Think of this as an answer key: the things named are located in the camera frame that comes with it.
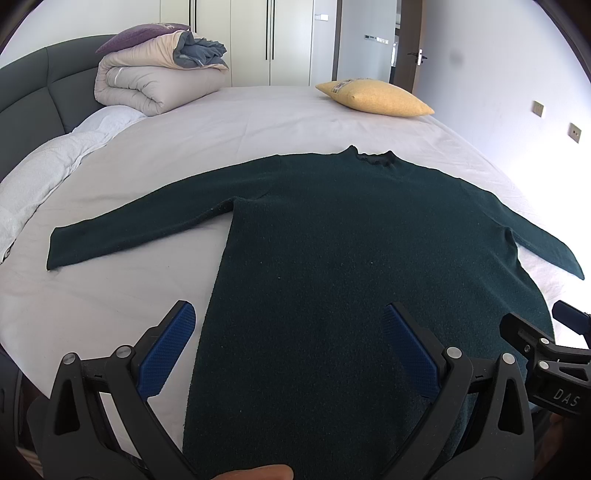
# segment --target metal screw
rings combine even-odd
[[[120,346],[117,351],[115,352],[115,355],[117,355],[119,358],[127,358],[129,357],[131,354],[131,347],[124,345],[124,346]]]
[[[61,361],[64,362],[64,364],[66,364],[66,365],[70,365],[70,364],[74,363],[74,360],[76,360],[76,354],[75,353],[67,353],[64,355],[64,358]]]
[[[515,357],[510,353],[503,353],[502,359],[506,364],[509,365],[513,365],[515,363]]]
[[[458,359],[462,356],[462,351],[456,346],[451,346],[447,349],[447,356],[449,358]]]

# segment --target blue gripper pad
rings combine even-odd
[[[434,401],[441,390],[437,365],[392,305],[384,310],[382,328],[419,395]]]
[[[557,301],[552,307],[552,317],[579,335],[589,333],[589,330],[591,330],[589,315],[571,307],[562,300]]]
[[[139,366],[137,389],[143,401],[160,393],[194,330],[195,309],[186,303]]]

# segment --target finger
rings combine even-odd
[[[293,480],[294,472],[287,465],[265,465],[251,470],[234,470],[213,480]]]

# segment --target sweater sleeve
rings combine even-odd
[[[516,243],[584,280],[583,270],[574,253],[555,236],[503,205],[491,192],[481,190],[468,182],[464,182],[464,188],[489,218],[498,225],[509,228]]]
[[[212,170],[166,185],[96,218],[56,228],[47,269],[83,262],[188,230],[230,212],[236,198],[264,196],[279,175],[273,156]]]

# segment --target wall socket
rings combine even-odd
[[[581,140],[581,129],[577,127],[575,124],[569,125],[569,137],[572,138],[574,141],[579,143]]]
[[[544,105],[534,100],[534,103],[531,106],[531,111],[534,112],[540,118],[544,117]]]

